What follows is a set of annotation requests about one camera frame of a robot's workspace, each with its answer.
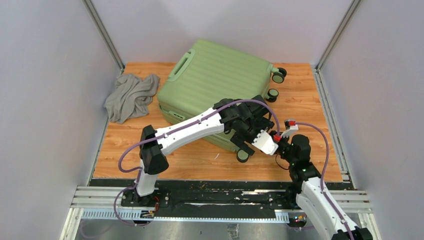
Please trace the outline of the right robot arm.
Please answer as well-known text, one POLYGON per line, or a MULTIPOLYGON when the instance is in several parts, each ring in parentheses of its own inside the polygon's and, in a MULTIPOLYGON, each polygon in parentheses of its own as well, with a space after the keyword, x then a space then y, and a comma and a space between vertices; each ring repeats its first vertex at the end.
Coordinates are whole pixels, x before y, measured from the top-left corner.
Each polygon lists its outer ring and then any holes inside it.
POLYGON ((285 201, 292 209, 302 209, 324 240, 371 240, 366 227, 359 227, 332 197, 321 173, 311 162, 309 138, 296 134, 281 138, 277 153, 289 164, 292 180, 285 201))

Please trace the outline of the green suitcase wheel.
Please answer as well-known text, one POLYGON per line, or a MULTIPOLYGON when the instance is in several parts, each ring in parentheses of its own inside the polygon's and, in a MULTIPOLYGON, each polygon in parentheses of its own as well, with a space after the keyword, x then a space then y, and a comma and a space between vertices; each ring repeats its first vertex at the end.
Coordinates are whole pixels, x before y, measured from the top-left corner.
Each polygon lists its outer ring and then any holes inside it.
POLYGON ((271 88, 267 92, 266 100, 270 103, 274 103, 279 96, 279 91, 275 88, 271 88))
POLYGON ((277 67, 272 69, 271 80, 277 84, 281 84, 284 82, 287 76, 287 71, 285 68, 277 67))
POLYGON ((247 152, 245 152, 244 150, 242 150, 242 149, 239 149, 236 152, 236 159, 240 163, 246 163, 249 160, 249 158, 250 158, 250 155, 247 152))

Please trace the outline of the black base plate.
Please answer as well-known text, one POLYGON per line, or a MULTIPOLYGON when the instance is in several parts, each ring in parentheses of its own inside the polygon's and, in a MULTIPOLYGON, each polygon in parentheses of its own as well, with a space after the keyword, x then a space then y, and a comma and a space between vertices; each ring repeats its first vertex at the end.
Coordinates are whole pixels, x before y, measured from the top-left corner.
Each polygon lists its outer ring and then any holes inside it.
POLYGON ((159 207, 159 217, 267 219, 275 210, 299 210, 286 201, 290 182, 158 180, 153 193, 125 190, 122 207, 159 207))

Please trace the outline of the green suitcase wheel rear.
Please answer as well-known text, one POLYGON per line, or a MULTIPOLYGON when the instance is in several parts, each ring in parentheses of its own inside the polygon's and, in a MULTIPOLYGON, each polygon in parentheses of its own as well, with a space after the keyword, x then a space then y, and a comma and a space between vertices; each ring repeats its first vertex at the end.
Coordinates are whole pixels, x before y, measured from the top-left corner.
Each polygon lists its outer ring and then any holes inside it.
POLYGON ((281 84, 284 82, 287 76, 287 71, 285 68, 277 67, 272 69, 271 80, 277 84, 281 84))

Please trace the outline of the green suitcase wheel front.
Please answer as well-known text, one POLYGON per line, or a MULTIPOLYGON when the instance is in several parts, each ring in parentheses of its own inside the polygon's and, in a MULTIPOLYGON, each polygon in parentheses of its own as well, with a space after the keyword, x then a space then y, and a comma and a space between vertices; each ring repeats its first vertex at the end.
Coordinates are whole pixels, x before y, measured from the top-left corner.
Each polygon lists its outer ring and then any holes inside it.
POLYGON ((249 160, 249 158, 250 158, 250 155, 247 152, 245 152, 244 150, 242 150, 242 149, 239 149, 236 152, 236 159, 240 163, 246 163, 249 160))

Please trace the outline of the aluminium frame rail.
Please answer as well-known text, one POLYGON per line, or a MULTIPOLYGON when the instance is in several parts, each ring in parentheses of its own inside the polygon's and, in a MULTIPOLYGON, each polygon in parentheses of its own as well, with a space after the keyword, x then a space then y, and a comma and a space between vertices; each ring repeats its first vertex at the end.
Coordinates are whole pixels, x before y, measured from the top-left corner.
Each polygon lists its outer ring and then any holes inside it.
POLYGON ((140 197, 127 180, 95 180, 77 187, 61 238, 77 234, 81 220, 287 223, 305 215, 328 212, 336 220, 357 213, 369 231, 379 235, 367 194, 334 182, 326 187, 333 202, 305 199, 301 208, 287 193, 288 182, 160 180, 152 194, 140 197))

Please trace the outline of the crumpled grey-green cloth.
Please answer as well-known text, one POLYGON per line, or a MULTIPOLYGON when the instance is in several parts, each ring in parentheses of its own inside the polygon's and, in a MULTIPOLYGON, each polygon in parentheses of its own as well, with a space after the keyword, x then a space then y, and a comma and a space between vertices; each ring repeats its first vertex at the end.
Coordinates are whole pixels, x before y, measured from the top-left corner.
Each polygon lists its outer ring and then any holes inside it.
POLYGON ((160 80, 156 74, 149 74, 145 78, 132 73, 120 75, 115 81, 114 90, 103 105, 108 120, 123 124, 129 119, 147 116, 150 113, 148 105, 158 92, 160 80))

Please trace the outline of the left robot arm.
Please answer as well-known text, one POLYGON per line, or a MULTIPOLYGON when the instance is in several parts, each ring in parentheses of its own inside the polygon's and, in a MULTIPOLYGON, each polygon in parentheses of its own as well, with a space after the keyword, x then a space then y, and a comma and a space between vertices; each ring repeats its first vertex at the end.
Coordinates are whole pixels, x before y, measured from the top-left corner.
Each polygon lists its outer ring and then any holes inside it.
POLYGON ((268 130, 275 123, 265 117, 271 112, 260 95, 252 99, 225 98, 178 124, 158 129, 146 126, 140 139, 141 171, 136 180, 135 202, 149 206, 158 175, 169 168, 167 156, 198 139, 233 131, 230 141, 249 156, 254 154, 253 148, 273 155, 278 145, 268 130))

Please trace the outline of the green suitcase wheel middle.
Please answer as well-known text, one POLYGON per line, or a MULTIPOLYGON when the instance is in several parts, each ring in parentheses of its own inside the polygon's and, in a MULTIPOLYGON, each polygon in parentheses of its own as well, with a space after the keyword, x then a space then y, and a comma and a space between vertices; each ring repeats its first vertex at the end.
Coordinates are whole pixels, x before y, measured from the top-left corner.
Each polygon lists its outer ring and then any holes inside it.
POLYGON ((274 103, 279 96, 279 91, 275 88, 271 88, 267 92, 266 100, 270 103, 274 103))

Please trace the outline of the green suitcase blue lining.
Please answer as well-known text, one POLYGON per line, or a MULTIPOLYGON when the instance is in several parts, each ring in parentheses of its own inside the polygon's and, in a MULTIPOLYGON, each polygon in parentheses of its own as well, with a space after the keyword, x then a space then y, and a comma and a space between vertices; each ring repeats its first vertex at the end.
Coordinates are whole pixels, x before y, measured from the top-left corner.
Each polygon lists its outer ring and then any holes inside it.
POLYGON ((159 109, 170 124, 185 126, 222 99, 265 97, 273 69, 267 60, 199 39, 160 87, 159 109))

